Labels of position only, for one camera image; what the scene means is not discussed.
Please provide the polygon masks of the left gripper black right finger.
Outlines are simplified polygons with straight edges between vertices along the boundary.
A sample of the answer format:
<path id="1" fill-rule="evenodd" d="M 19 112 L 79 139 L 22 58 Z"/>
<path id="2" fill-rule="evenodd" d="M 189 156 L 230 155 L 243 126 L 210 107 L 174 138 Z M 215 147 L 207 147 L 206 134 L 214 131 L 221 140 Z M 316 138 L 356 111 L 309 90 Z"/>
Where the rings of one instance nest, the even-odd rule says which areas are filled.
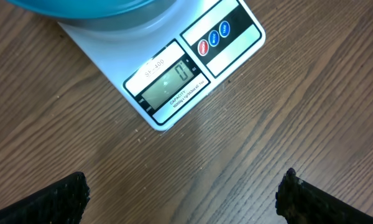
<path id="1" fill-rule="evenodd" d="M 288 224 L 373 224 L 373 217 L 296 176 L 290 168 L 275 194 L 277 215 Z"/>

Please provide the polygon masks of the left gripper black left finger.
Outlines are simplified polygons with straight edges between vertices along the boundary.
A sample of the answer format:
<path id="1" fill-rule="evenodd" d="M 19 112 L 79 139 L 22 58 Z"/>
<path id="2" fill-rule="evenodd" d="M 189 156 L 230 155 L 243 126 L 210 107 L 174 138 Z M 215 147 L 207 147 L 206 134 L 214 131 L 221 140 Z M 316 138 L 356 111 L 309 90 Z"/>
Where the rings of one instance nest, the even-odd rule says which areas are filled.
<path id="1" fill-rule="evenodd" d="M 81 222 L 90 201 L 82 172 L 74 172 L 38 192 L 0 210 L 0 224 Z"/>

